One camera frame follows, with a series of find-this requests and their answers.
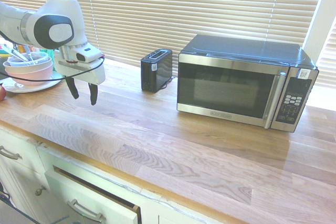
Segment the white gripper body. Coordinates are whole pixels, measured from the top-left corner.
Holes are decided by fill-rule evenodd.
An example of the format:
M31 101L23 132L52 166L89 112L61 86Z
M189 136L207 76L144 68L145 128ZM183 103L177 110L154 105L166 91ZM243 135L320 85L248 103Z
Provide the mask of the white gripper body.
M68 63L62 59L55 58L54 64L58 73L90 84L99 85L106 79L102 58L89 63L82 61L78 61L77 63Z

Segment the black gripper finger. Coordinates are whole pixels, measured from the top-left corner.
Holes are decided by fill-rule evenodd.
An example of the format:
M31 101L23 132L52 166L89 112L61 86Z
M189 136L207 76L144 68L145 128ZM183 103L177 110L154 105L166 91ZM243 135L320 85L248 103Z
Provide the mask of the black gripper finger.
M78 94L78 90L75 86L75 80L73 77L66 77L66 84L69 88L69 91L71 93L71 95L73 96L74 99L78 99L79 98L79 94Z
M97 98L98 98L98 86L92 83L88 83L88 86L90 90L91 105L95 105L97 103Z

